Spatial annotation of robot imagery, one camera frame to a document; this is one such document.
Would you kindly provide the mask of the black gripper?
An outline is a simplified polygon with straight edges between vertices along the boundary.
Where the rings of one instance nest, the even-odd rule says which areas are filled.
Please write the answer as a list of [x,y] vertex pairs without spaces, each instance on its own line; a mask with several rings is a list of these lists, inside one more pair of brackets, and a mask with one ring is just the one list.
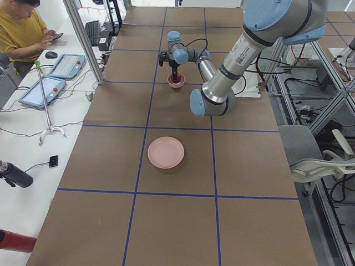
[[180,66],[176,61],[172,60],[169,62],[169,66],[172,68],[171,70],[171,82],[178,82],[178,67]]

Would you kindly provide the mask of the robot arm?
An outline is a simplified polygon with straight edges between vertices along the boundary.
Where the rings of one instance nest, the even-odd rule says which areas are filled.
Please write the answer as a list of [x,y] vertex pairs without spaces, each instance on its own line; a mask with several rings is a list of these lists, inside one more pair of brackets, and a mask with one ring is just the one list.
[[206,49],[188,48],[177,31],[168,33],[168,51],[159,64],[168,62],[173,81],[179,65],[194,62],[205,82],[190,94],[190,109],[196,116],[221,116],[236,104],[232,86],[263,49],[282,39],[284,45],[313,42],[324,36],[328,1],[247,1],[243,6],[242,34],[215,69]]

